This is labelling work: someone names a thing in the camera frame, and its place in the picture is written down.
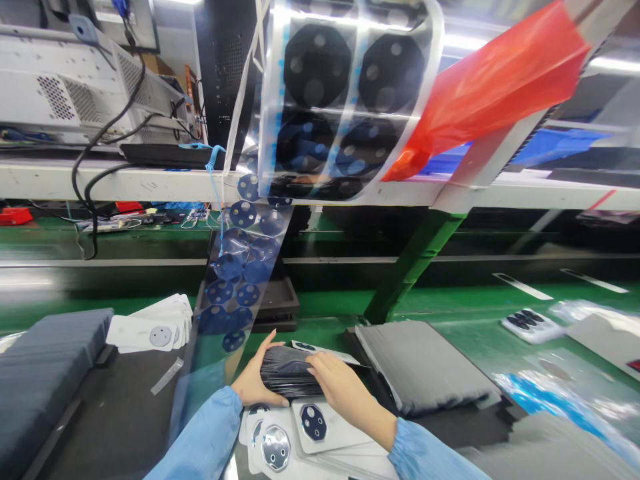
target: white packaging card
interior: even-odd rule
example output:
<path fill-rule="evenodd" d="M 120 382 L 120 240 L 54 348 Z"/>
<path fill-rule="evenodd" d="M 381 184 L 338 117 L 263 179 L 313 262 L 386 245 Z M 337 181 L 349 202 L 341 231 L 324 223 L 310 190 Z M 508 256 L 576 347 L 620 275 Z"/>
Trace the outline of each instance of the white packaging card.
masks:
<path fill-rule="evenodd" d="M 170 351 L 178 326 L 172 321 L 154 321 L 114 315 L 107 332 L 107 344 Z"/>
<path fill-rule="evenodd" d="M 296 399 L 291 408 L 302 450 L 306 454 L 373 442 L 329 406 L 324 397 Z"/>

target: black circular lens cover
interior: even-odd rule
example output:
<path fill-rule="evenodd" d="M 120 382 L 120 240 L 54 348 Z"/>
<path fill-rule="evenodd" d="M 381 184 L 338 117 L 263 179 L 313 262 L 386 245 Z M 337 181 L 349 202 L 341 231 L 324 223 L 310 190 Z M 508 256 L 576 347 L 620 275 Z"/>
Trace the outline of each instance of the black circular lens cover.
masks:
<path fill-rule="evenodd" d="M 343 175 L 362 176 L 376 171 L 384 165 L 398 139 L 389 120 L 364 120 L 343 138 L 335 165 Z"/>
<path fill-rule="evenodd" d="M 338 30 L 305 25 L 285 48 L 284 80 L 300 106 L 326 107 L 346 92 L 351 50 Z"/>
<path fill-rule="evenodd" d="M 296 113 L 278 133 L 276 161 L 286 171 L 318 173 L 327 161 L 333 138 L 333 130 L 324 116 Z"/>
<path fill-rule="evenodd" d="M 366 51 L 358 90 L 367 110 L 395 113 L 413 108 L 425 58 L 411 37 L 386 33 Z"/>

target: red object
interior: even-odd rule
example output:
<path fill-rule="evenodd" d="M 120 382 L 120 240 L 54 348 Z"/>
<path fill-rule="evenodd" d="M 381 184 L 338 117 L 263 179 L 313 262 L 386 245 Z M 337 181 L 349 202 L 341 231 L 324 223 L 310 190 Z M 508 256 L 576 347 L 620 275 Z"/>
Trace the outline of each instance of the red object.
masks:
<path fill-rule="evenodd" d="M 5 208 L 0 213 L 0 225 L 22 225 L 33 220 L 28 208 Z"/>
<path fill-rule="evenodd" d="M 137 213 L 144 213 L 146 210 L 140 205 L 140 202 L 116 202 L 115 206 L 118 208 L 118 211 L 134 213 L 136 210 L 140 209 Z"/>
<path fill-rule="evenodd" d="M 568 100 L 591 46 L 556 0 L 436 77 L 425 112 L 383 181 Z"/>

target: stack of white cards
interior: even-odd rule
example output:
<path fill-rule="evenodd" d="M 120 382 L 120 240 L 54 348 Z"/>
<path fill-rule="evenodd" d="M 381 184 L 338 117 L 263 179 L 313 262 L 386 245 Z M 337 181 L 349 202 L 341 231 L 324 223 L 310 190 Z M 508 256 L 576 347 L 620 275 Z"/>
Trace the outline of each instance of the stack of white cards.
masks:
<path fill-rule="evenodd" d="M 114 315 L 107 343 L 120 353 L 179 349 L 189 341 L 192 315 L 187 296 L 176 293 L 129 316 Z"/>
<path fill-rule="evenodd" d="M 290 408 L 246 408 L 239 441 L 247 446 L 250 472 L 272 480 L 398 479 L 386 450 L 324 397 L 294 400 Z"/>

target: gray foam pad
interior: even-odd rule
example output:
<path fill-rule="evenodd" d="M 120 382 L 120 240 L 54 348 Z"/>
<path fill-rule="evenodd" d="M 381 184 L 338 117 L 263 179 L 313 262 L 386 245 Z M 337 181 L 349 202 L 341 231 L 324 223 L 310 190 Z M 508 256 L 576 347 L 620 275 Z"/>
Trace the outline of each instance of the gray foam pad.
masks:
<path fill-rule="evenodd" d="M 105 346 L 113 309 L 49 315 L 0 354 L 0 471 L 18 479 Z"/>

